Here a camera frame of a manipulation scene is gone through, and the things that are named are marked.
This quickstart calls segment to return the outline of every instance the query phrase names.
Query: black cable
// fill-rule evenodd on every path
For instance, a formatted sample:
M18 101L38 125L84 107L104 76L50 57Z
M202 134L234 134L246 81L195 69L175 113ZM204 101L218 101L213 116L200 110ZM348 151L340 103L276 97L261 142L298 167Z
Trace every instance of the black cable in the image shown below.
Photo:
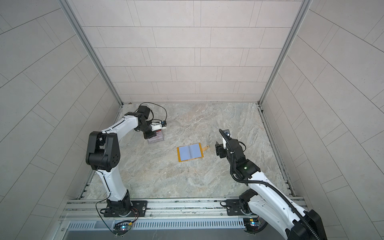
M163 108L163 109L166 111L166 118L164 119L164 121L167 120L167 116L168 116L168 115L167 115L167 110L166 110L164 107L162 107L162 106L160 106L160 105L158 105L158 104L156 104L156 103L150 103L150 104L154 104L154 105L157 105L157 106Z
M223 136L224 140L227 142L228 146L229 146L229 149L232 149L231 145L229 144L229 138L228 136L223 132L223 130L219 129L219 132L220 134ZM291 211L296 214L300 220L302 221L302 223L304 223L304 225L311 231L311 233L313 234L313 236L317 239L317 240L321 240L319 238L319 236L317 235L317 233L313 230L313 228L309 225L309 223L304 219L304 217L300 214L300 212L296 209L296 207L293 206L293 204L291 203L291 201L289 201L278 189L276 189L274 186L272 186L270 183L268 182L264 182L264 181L260 181L260 180L240 180L240 179L237 179L235 176L234 176L234 172L233 172L233 165L234 165L235 161L234 161L234 158L233 158L233 153L231 153L231 166L230 166L230 175L231 177L233 178L233 180L235 180L236 182L239 182L239 183L245 183L245 184L263 184L269 188L271 188L273 191L275 191L283 200L284 202L290 207Z
M114 232L109 228L109 226L104 222L104 219L101 217L101 213L100 213L99 210L97 209L97 204L98 204L99 202L102 202L102 201L107 200L110 196L111 196L111 191L109 192L108 197L107 197L106 199L103 199L103 200L101 200L101 201L98 201L98 202L95 204L95 207L96 207L96 211L97 211L97 213L99 214L100 218L102 219L103 223L107 226L107 228L111 231L111 233L112 233L113 235L115 235L115 233L114 233Z
M243 152L245 152L245 150L247 149L247 146L243 142L240 142L240 141L238 141L238 142L241 143L245 147L245 149L243 150Z

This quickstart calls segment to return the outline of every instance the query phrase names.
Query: marble floor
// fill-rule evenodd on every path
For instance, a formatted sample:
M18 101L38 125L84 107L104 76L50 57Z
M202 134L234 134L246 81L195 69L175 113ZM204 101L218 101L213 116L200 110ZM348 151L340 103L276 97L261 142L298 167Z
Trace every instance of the marble floor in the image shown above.
M148 105L157 119L165 111ZM248 187L229 175L226 158L216 156L215 143L221 141L219 128L246 144L245 156L253 161L284 193L283 176L273 154L262 120L254 103L161 104L166 108L165 140L148 144L141 132L131 131L119 142L120 175L131 198L233 197ZM126 104L122 114L135 111L138 104ZM179 162L176 148L200 142L209 145L204 157ZM94 175L86 199L103 199L106 191Z

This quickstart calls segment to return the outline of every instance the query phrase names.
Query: side wall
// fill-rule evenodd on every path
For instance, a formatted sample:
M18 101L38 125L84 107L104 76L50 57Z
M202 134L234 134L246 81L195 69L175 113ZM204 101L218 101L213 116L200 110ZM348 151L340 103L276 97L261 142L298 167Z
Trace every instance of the side wall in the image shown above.
M301 1L68 0L123 102L256 102Z
M1 239L43 238L118 110L56 0L0 1Z
M262 105L328 237L384 236L383 15L383 1L314 0Z

